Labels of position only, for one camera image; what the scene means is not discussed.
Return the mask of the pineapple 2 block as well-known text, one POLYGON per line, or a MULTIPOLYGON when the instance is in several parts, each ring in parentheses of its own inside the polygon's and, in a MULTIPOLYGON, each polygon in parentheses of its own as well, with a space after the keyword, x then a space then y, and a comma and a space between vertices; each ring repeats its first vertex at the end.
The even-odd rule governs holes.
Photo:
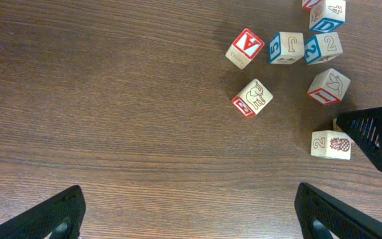
POLYGON ((326 159, 351 159, 351 138, 343 132, 313 131, 310 154, 326 159))

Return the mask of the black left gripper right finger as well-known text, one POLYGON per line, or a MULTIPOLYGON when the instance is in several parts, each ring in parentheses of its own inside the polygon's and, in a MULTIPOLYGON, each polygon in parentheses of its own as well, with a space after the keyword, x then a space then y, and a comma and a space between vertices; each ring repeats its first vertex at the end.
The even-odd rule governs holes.
POLYGON ((305 239, 382 239, 382 222, 308 183, 299 184, 294 208, 305 239))

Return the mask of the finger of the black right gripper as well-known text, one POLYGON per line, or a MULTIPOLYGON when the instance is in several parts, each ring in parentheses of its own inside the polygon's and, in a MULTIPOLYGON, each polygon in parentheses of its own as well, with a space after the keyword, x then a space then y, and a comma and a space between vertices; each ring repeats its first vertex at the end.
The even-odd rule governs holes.
POLYGON ((336 124, 350 136, 375 168, 382 172, 382 107, 340 113, 336 124))

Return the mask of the bird red I block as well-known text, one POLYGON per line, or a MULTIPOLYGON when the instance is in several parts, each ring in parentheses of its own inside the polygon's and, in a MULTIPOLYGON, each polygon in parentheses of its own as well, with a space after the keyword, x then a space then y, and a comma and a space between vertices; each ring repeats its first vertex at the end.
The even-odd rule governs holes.
POLYGON ((307 94, 323 106, 341 102, 350 86, 351 80, 330 68, 314 78, 307 94))

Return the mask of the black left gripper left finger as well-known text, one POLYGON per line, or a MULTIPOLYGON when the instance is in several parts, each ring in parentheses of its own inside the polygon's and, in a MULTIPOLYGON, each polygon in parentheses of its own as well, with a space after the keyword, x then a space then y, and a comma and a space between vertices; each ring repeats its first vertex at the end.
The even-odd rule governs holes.
POLYGON ((0 224, 0 238, 78 239, 85 212, 81 187, 74 185, 0 224))

